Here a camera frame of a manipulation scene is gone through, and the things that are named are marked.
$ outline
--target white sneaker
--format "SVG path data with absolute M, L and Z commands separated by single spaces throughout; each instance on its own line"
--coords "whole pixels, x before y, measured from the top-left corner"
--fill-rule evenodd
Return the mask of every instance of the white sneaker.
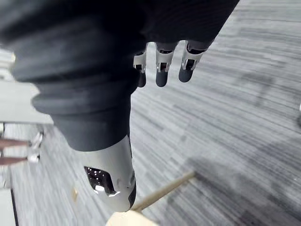
M 40 148 L 41 144 L 42 144 L 43 137 L 44 137 L 44 133 L 43 132 L 39 132 L 36 135 L 36 137 L 31 141 L 30 147 L 32 149 L 38 149 L 38 148 Z
M 40 161 L 40 154 L 33 154 L 27 157 L 28 162 L 38 163 Z

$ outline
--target robotic hand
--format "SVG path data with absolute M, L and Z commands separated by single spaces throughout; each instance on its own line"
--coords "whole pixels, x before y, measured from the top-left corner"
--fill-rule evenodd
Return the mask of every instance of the robotic hand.
M 182 64 L 179 72 L 179 80 L 181 82 L 188 82 L 191 77 L 193 70 L 199 63 L 203 53 L 209 48 L 214 40 L 210 42 L 199 42 L 193 40 L 185 41 L 185 48 L 182 57 Z M 160 43 L 156 42 L 156 84 L 159 87 L 163 87 L 167 83 L 168 70 L 172 63 L 174 56 L 174 50 L 179 42 L 174 43 Z M 140 79 L 138 87 L 144 87 L 146 84 L 146 49 L 144 52 L 134 57 L 134 68 L 140 72 Z

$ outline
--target gray striped carpet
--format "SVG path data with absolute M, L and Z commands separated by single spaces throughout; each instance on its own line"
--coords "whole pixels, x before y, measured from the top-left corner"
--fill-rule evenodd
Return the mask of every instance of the gray striped carpet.
M 243 0 L 186 84 L 177 78 L 179 44 L 164 88 L 155 85 L 149 45 L 147 85 L 132 98 L 137 200 L 189 170 L 198 176 L 147 217 L 163 226 L 301 225 L 300 28 L 299 0 Z M 15 138 L 46 130 L 41 162 L 9 169 L 19 225 L 105 225 L 112 211 L 89 190 L 57 129 L 6 129 Z

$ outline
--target person's leg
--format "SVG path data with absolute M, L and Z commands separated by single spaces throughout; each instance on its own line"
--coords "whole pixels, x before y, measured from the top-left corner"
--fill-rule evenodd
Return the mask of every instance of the person's leg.
M 2 157 L 0 158 L 0 166 L 16 164 L 23 161 L 38 163 L 39 160 L 39 154 L 33 154 L 27 157 Z
M 0 149 L 13 146 L 30 146 L 30 144 L 30 141 L 25 140 L 0 139 Z
M 11 165 L 11 164 L 19 163 L 22 161 L 27 161 L 27 157 L 24 157 L 24 158 L 3 157 L 3 158 L 0 158 L 0 166 Z
M 43 140 L 43 132 L 39 132 L 36 137 L 30 140 L 14 140 L 14 139 L 0 139 L 0 149 L 6 147 L 13 147 L 13 146 L 28 146 L 32 147 L 33 149 L 37 149 L 41 146 Z

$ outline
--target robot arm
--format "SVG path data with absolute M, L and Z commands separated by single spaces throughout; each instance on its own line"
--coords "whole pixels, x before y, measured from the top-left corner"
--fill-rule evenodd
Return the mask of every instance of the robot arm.
M 215 38 L 237 2 L 0 3 L 0 43 L 16 56 L 12 74 L 40 90 L 32 104 L 81 151 L 89 186 L 113 210 L 127 211 L 135 200 L 130 97 L 139 79 L 140 87 L 146 83 L 146 43 L 156 42 L 156 83 L 163 87 L 178 41 L 198 41 L 186 43 L 179 75 L 186 82 L 210 45 L 201 43 Z

